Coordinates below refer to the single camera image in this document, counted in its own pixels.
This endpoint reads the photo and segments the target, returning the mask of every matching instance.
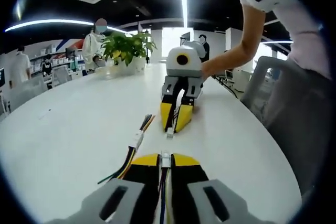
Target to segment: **yellow wire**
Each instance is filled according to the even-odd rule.
[[[135,149],[133,149],[132,151],[132,155],[130,157],[130,160],[127,163],[127,166],[125,167],[125,169],[119,174],[119,176],[117,178],[120,178],[121,176],[123,176],[124,173],[126,173],[126,171],[129,169],[129,166],[131,165],[131,162],[133,160],[133,157],[135,155]]]
[[[167,212],[167,224],[170,223],[169,219],[169,211],[168,211],[168,186],[167,186],[167,180],[168,180],[168,175],[169,175],[169,169],[167,171],[167,176],[166,176],[166,195],[165,195],[165,201],[166,201],[166,212]]]
[[[147,128],[149,127],[149,125],[152,123],[152,121],[154,120],[154,118],[155,118],[155,115],[153,115],[150,119],[149,119],[149,121],[148,121],[148,123],[144,126],[144,128],[143,128],[143,132],[145,132],[146,130],[147,130]]]

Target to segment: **green leaves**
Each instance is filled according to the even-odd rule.
[[[127,37],[124,33],[114,31],[104,39],[102,45],[102,48],[105,48],[105,60],[121,58],[121,61],[125,61],[126,66],[128,66],[133,57],[146,57],[146,49],[150,52],[153,52],[153,48],[157,49],[154,42],[148,42],[149,37],[151,35],[148,32]]]

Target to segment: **potted plant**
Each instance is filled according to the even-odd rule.
[[[112,59],[114,65],[118,65],[121,72],[133,74],[136,71],[137,64],[144,65],[146,58],[146,49],[153,52],[156,45],[153,41],[148,41],[151,35],[141,32],[136,35],[126,35],[114,31],[110,36],[104,39],[102,48],[105,49],[105,60]]]

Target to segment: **white table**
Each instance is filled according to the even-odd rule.
[[[158,116],[137,156],[167,150],[196,158],[209,179],[242,196],[261,220],[284,223],[301,204],[295,176],[262,124],[213,79],[200,109],[174,139],[159,116],[165,65],[143,76],[96,74],[33,98],[0,124],[0,159],[14,192],[39,221],[66,218],[124,162],[145,114]]]

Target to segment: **desk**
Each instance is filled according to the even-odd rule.
[[[100,179],[120,168],[145,114],[159,115],[164,76],[164,64],[113,80],[91,74],[29,100],[0,124],[1,164],[33,216],[43,222],[70,216]],[[242,196],[254,216],[284,223],[301,197],[276,142],[212,78],[198,103],[192,122],[172,140],[157,116],[136,156],[161,150],[193,156],[209,179]]]

